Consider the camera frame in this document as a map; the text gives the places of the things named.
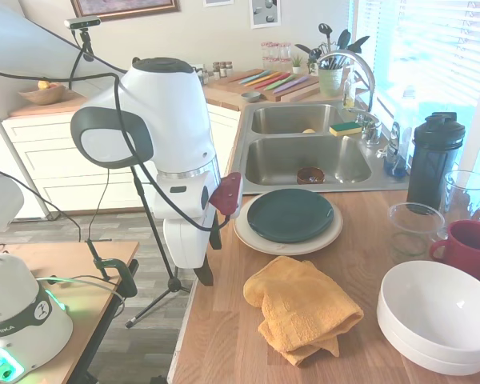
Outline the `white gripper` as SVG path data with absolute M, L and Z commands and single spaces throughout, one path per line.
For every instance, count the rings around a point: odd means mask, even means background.
M 202 231 L 188 223 L 174 210 L 162 213 L 163 234 L 174 264 L 178 268 L 194 269 L 204 286 L 214 285 L 214 276 L 208 257 L 205 256 L 208 242 L 213 250 L 222 248 L 220 230 Z M 214 214 L 212 227 L 219 226 L 218 214 Z

